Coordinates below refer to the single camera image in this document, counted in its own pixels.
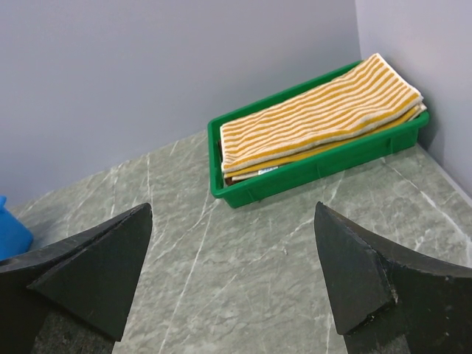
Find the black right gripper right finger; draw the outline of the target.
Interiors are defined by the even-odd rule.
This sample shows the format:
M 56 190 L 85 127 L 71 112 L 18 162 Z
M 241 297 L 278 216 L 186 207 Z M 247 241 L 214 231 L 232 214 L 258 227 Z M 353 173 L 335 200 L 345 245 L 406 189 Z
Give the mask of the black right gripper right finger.
M 471 352 L 470 268 L 408 249 L 323 203 L 314 231 L 347 352 Z

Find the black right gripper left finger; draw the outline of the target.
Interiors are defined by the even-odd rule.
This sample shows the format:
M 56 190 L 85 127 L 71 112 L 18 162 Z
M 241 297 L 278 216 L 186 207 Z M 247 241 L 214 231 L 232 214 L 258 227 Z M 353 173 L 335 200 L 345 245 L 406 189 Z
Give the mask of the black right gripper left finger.
M 2 353 L 111 353 L 153 228 L 149 203 L 1 261 Z

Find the brown towel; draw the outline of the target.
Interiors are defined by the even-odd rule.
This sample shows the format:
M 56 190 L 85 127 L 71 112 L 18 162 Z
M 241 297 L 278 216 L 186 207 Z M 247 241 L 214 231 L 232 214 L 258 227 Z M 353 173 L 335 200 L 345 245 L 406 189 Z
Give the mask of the brown towel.
M 220 156 L 220 161 L 223 162 L 223 148 L 222 148 L 222 144 L 221 144 L 221 140 L 219 139 L 218 140 L 218 154 Z M 222 173 L 222 176 L 223 176 L 223 179 L 224 179 L 224 182 L 225 182 L 225 185 L 226 186 L 232 186 L 236 183 L 240 183 L 240 181 L 234 181 L 232 179 L 232 177 L 225 177 L 224 176 L 224 173 Z

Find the cream yellow striped towel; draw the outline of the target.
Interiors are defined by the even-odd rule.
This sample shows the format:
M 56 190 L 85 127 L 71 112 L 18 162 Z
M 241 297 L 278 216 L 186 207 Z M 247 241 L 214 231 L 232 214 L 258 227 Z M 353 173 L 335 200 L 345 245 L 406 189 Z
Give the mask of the cream yellow striped towel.
M 425 110 L 420 91 L 375 53 L 327 83 L 222 124 L 223 176 L 251 178 L 399 126 Z

